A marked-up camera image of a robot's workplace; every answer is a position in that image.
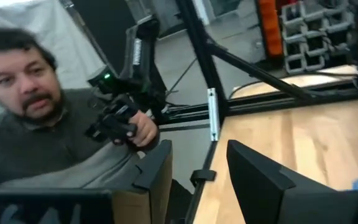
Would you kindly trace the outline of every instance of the white curtain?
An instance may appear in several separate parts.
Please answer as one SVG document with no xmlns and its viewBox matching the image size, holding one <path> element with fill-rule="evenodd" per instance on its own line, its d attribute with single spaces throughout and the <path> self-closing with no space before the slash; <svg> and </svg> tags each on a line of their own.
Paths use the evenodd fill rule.
<svg viewBox="0 0 358 224">
<path fill-rule="evenodd" d="M 63 88 L 83 88 L 103 62 L 58 0 L 0 0 L 0 26 L 33 32 L 58 62 Z"/>
</svg>

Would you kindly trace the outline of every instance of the beard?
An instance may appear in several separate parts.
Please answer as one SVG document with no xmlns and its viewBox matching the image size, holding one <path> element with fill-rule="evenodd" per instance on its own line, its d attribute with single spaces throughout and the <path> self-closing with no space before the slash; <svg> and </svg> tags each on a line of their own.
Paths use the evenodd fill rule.
<svg viewBox="0 0 358 224">
<path fill-rule="evenodd" d="M 64 110 L 64 95 L 63 91 L 60 94 L 60 100 L 54 100 L 51 94 L 49 93 L 35 93 L 31 97 L 29 97 L 25 102 L 23 102 L 23 115 L 17 115 L 16 117 L 21 121 L 34 125 L 43 125 L 47 122 L 53 121 L 62 115 Z M 28 108 L 32 103 L 35 103 L 40 100 L 48 100 L 51 104 L 52 109 L 42 116 L 34 117 L 28 113 Z"/>
</svg>

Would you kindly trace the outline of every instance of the mustache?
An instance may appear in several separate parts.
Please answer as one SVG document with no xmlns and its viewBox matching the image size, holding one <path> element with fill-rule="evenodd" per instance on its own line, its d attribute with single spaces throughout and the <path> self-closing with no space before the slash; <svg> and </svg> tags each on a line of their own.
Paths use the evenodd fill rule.
<svg viewBox="0 0 358 224">
<path fill-rule="evenodd" d="M 25 111 L 31 104 L 40 100 L 51 100 L 52 96 L 48 93 L 35 93 L 23 102 L 23 110 Z"/>
</svg>

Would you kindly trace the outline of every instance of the man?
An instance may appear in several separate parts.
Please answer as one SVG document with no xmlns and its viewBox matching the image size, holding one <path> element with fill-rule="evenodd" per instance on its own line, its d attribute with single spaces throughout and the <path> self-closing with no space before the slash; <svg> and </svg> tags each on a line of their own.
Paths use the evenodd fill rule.
<svg viewBox="0 0 358 224">
<path fill-rule="evenodd" d="M 93 94 L 90 89 L 63 91 L 56 68 L 53 55 L 31 34 L 0 28 L 0 104 L 6 109 L 0 114 L 0 187 L 119 183 L 139 160 L 136 152 L 158 143 L 158 128 L 140 111 L 129 121 L 138 127 L 130 138 L 135 148 L 84 136 L 98 115 L 87 104 Z M 190 195 L 183 188 L 174 192 Z M 175 210 L 183 216 L 186 208 Z"/>
</svg>

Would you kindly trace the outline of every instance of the wooden tabletop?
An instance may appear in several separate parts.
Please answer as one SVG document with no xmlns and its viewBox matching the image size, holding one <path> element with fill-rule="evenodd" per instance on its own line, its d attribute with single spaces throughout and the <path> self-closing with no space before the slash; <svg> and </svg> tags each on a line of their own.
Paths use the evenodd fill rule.
<svg viewBox="0 0 358 224">
<path fill-rule="evenodd" d="M 324 72 L 353 73 L 352 67 Z M 335 82 L 341 78 L 305 75 L 284 78 L 298 86 Z M 239 90 L 234 97 L 276 91 L 264 83 Z M 351 189 L 358 178 L 358 100 L 226 118 L 211 164 L 214 182 L 205 184 L 195 224 L 245 223 L 226 161 L 229 139 L 334 189 Z"/>
</svg>

